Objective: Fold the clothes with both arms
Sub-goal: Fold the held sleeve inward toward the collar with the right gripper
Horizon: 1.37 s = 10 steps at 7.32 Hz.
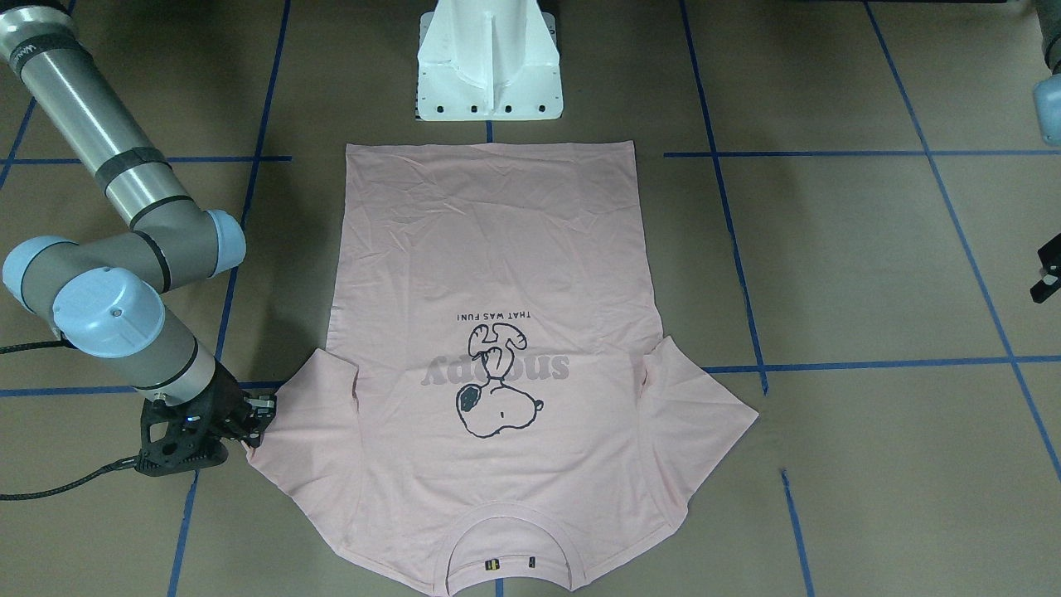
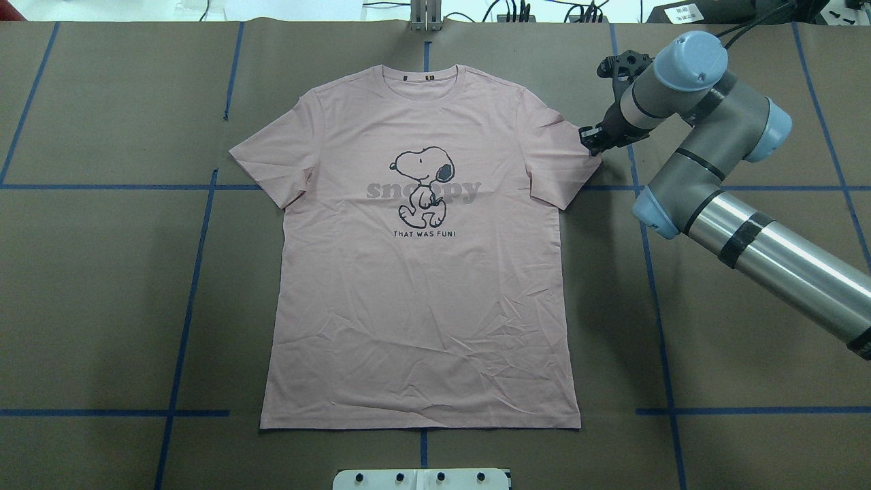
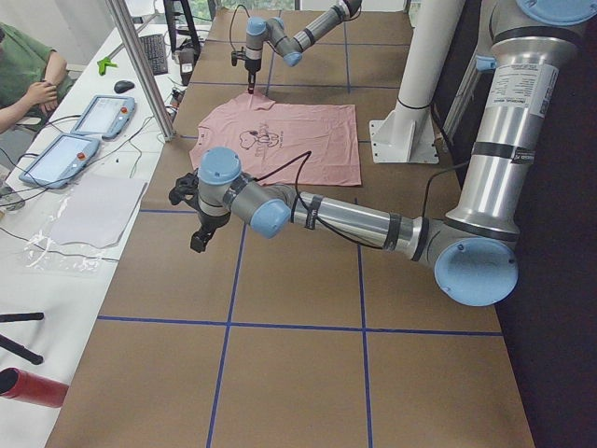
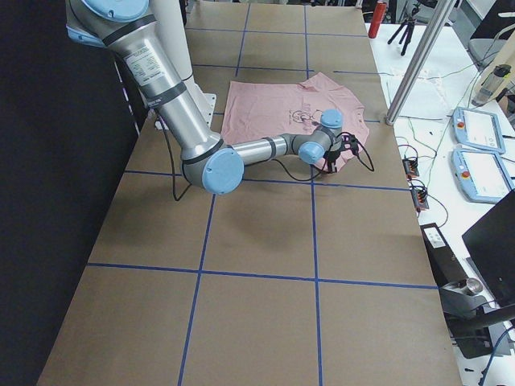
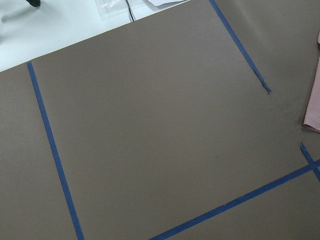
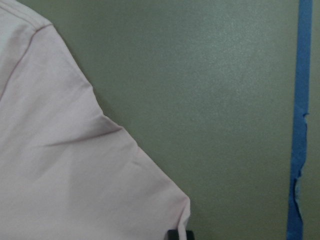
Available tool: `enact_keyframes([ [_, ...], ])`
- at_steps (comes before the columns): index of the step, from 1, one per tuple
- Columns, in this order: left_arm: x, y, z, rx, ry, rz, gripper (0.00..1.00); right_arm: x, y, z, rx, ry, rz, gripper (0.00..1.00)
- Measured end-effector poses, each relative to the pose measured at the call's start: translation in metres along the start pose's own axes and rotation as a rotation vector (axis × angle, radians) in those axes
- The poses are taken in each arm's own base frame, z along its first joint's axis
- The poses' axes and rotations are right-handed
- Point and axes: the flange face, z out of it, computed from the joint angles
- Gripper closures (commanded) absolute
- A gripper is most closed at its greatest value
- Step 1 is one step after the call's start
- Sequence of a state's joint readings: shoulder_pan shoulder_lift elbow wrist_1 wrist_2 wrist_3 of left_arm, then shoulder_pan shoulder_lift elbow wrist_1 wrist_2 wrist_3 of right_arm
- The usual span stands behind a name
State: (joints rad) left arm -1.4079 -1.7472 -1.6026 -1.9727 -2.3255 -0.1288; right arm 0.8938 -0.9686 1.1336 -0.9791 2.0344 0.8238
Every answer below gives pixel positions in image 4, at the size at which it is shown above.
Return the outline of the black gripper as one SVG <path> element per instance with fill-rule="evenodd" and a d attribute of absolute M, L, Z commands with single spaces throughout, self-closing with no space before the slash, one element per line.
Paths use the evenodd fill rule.
<path fill-rule="evenodd" d="M 336 173 L 336 169 L 342 169 L 347 164 L 348 160 L 342 156 L 342 153 L 350 152 L 352 157 L 359 155 L 359 141 L 354 134 L 342 133 L 336 139 L 336 147 L 323 156 L 323 165 L 328 174 Z"/>

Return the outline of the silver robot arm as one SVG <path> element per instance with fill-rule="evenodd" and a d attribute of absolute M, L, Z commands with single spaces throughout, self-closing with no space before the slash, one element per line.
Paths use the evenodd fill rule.
<path fill-rule="evenodd" d="M 245 167 L 295 154 L 314 165 L 341 152 L 359 153 L 354 135 L 342 130 L 340 112 L 323 112 L 313 133 L 284 133 L 228 145 L 211 131 L 201 106 L 207 98 L 192 79 L 181 1 L 67 1 L 68 36 L 116 54 L 150 109 L 181 149 L 184 178 L 214 195 L 234 191 Z"/>

